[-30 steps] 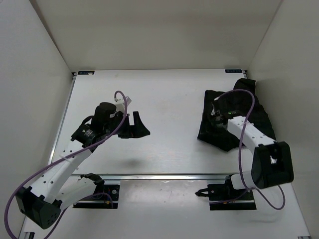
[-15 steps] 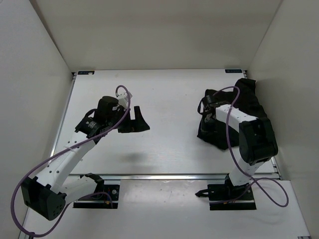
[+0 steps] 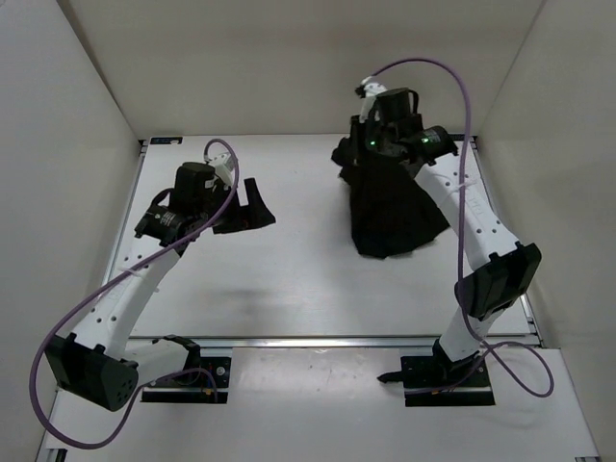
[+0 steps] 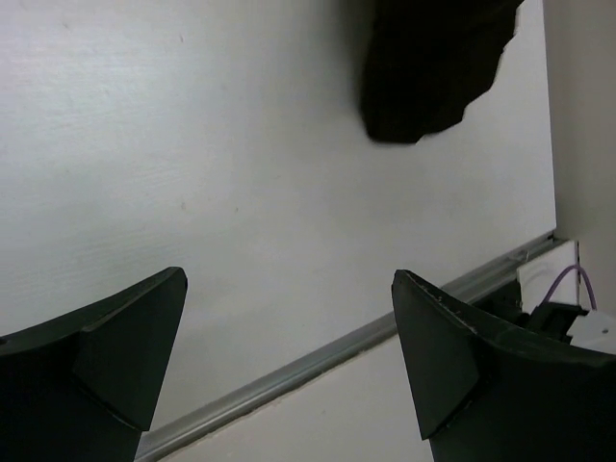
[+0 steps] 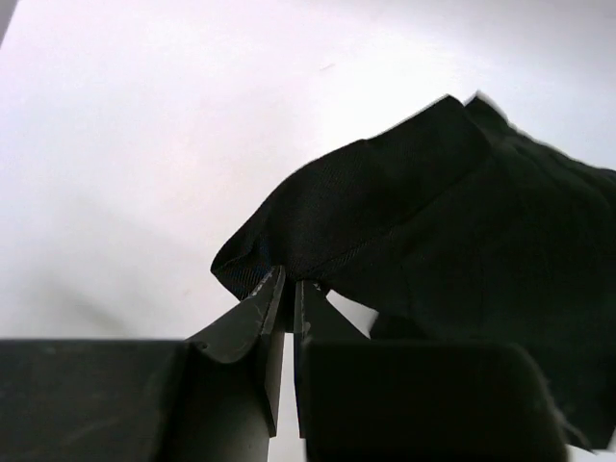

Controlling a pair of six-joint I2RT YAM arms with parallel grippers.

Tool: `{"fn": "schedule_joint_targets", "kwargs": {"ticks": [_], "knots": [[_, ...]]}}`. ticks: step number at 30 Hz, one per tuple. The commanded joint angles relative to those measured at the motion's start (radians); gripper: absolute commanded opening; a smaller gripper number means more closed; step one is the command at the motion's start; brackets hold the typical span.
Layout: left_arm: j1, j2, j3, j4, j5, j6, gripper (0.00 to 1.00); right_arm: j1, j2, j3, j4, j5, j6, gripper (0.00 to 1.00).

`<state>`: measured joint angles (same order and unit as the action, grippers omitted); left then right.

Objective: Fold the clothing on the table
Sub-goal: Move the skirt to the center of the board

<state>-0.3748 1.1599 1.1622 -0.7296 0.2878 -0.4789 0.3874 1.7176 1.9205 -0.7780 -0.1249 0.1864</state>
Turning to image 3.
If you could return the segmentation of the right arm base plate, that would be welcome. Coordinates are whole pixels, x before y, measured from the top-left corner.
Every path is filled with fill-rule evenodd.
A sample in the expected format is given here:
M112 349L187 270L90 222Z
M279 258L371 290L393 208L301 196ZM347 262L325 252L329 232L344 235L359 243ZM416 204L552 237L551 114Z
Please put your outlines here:
M400 370L385 372L382 384L401 383L407 408L494 406L490 375L485 361L447 370L435 356L401 356Z

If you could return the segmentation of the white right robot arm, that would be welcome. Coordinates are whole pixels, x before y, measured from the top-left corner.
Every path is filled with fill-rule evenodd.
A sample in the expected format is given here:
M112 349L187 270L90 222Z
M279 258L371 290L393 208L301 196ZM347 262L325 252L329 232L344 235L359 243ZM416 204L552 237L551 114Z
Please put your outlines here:
M364 83L353 129L378 159L395 161L430 198L458 238L458 303L429 358L439 385L453 385L478 365L495 321L523 295L542 255L523 244L494 213L466 173L465 150L448 131L424 127L419 96L409 88Z

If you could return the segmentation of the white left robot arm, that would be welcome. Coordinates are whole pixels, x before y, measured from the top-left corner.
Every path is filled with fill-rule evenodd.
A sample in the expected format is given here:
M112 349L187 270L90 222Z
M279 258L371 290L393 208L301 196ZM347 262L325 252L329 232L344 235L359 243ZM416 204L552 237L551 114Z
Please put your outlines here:
M115 412L141 385L169 374L181 383L198 378L200 354L188 338L169 334L147 346L127 343L149 299L202 228L229 234L274 224L255 179L244 179L247 202L241 204L231 174L226 165L185 162L173 186L155 195L124 258L127 277L99 297L66 337L54 336L45 348L63 390Z

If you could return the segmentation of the black pleated skirt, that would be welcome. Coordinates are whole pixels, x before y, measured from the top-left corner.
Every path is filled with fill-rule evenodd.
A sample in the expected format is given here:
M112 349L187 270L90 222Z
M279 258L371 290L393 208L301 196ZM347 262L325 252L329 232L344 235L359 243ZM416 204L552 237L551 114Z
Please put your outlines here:
M357 252L384 260L432 243L449 223L399 160L360 152L343 138L331 160L349 186L350 234Z

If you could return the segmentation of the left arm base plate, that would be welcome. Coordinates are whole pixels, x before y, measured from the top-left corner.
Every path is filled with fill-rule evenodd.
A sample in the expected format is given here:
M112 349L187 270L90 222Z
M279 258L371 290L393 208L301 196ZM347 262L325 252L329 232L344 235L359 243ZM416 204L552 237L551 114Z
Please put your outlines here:
M141 391L141 402L164 404L226 404L232 350L202 349L200 368L207 370L156 382Z

